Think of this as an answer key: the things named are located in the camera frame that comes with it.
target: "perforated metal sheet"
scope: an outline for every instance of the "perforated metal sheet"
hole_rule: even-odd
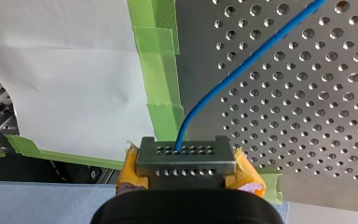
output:
[[[311,1],[180,0],[185,111]],[[194,120],[260,169],[358,181],[358,0],[328,0]]]

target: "black rubber cap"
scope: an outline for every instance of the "black rubber cap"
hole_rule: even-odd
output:
[[[283,224],[279,213],[254,194],[233,189],[136,190],[106,202],[91,224]]]

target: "white paper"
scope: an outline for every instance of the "white paper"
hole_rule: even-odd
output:
[[[0,0],[0,81],[42,149],[122,161],[154,135],[126,0]]]

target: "blue cable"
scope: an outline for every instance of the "blue cable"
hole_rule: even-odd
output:
[[[303,20],[305,20],[310,14],[314,13],[321,7],[326,0],[315,0],[309,4],[304,10],[290,20],[283,28],[270,38],[263,46],[261,46],[255,53],[253,53],[248,59],[246,59],[237,69],[235,69],[229,76],[215,86],[208,94],[206,94],[197,104],[191,109],[190,113],[186,116],[179,130],[179,134],[176,138],[175,149],[180,151],[182,149],[183,138],[186,134],[186,129],[190,124],[190,121],[200,112],[200,110],[208,104],[212,98],[215,97],[220,91],[227,87],[234,79],[239,77],[246,69],[248,69],[255,61],[257,61],[264,53],[266,53],[272,46],[280,41],[284,36],[289,34],[296,26],[298,26]]]

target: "gray mat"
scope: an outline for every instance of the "gray mat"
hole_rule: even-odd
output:
[[[115,193],[114,185],[0,182],[0,223],[88,224]],[[286,220],[288,203],[275,208]]]

